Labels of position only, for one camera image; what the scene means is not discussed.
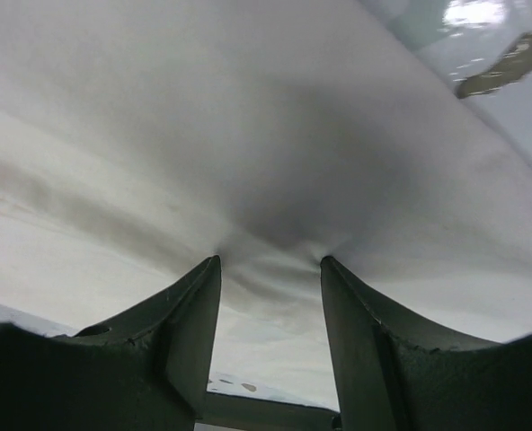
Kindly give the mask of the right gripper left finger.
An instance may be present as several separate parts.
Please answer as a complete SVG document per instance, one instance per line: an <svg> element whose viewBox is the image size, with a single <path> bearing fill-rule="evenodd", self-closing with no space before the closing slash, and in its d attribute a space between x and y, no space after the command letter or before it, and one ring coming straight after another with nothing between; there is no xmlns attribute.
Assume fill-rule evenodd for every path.
<svg viewBox="0 0 532 431"><path fill-rule="evenodd" d="M72 337L0 323L0 430L191 430L207 390L219 257Z"/></svg>

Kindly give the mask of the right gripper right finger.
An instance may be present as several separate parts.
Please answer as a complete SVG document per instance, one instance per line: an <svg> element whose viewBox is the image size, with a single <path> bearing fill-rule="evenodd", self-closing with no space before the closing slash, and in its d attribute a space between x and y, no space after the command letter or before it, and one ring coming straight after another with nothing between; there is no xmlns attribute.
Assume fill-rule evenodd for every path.
<svg viewBox="0 0 532 431"><path fill-rule="evenodd" d="M381 294L331 256L321 293L346 430L532 430L532 334L452 330Z"/></svg>

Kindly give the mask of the cream white t-shirt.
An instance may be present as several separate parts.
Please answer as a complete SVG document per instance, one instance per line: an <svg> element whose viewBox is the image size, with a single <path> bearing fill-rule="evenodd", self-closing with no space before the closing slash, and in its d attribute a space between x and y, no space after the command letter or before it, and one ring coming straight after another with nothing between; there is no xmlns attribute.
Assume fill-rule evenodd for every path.
<svg viewBox="0 0 532 431"><path fill-rule="evenodd" d="M81 329L210 255L212 368L337 404L319 264L532 333L532 170L355 1L0 1L0 304Z"/></svg>

